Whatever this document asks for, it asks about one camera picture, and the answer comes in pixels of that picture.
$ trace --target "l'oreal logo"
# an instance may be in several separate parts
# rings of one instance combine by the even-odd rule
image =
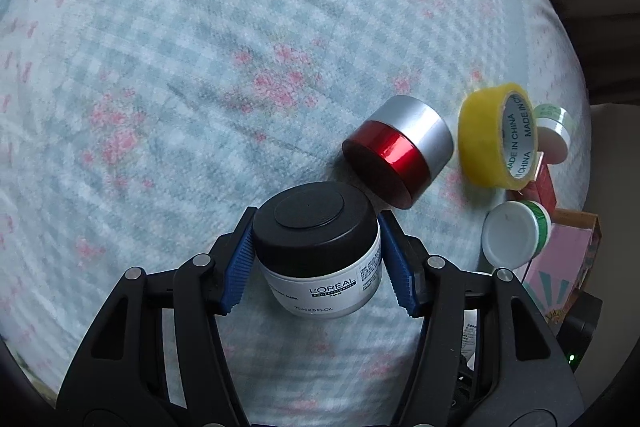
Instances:
[[[355,279],[349,277],[343,282],[337,282],[327,286],[318,286],[317,288],[309,288],[309,291],[311,292],[312,297],[326,297],[327,295],[334,295],[346,290],[347,288],[351,288],[352,286],[355,286],[355,283]]]

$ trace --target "white jar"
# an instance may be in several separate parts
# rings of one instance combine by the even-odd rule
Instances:
[[[515,270],[537,256],[551,236],[551,217],[535,201],[507,201],[487,214],[482,252],[496,268]]]
[[[275,298],[294,315],[336,319],[362,308],[378,289],[380,263],[378,235],[366,254],[350,266],[320,277],[286,277],[259,263]]]
[[[254,217],[258,265],[294,315],[343,317],[369,301],[382,272],[380,224],[362,191],[345,183],[293,187]]]

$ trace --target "black lid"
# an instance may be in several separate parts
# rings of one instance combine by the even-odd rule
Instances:
[[[377,234],[369,198],[339,182],[289,188],[263,204],[254,217],[258,260],[288,277],[340,271],[366,254]]]

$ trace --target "green and white container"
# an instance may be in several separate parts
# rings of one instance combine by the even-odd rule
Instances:
[[[574,120],[562,107],[543,103],[533,110],[538,128],[538,150],[545,153],[545,162],[551,165],[562,163],[569,156]]]
[[[551,235],[551,217],[535,201],[507,201],[487,214],[482,251],[496,268],[515,270],[537,256]]]

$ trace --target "red and silver container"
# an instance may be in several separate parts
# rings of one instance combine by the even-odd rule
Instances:
[[[412,96],[393,96],[347,140],[342,153],[386,203],[410,208],[453,154],[445,121]]]

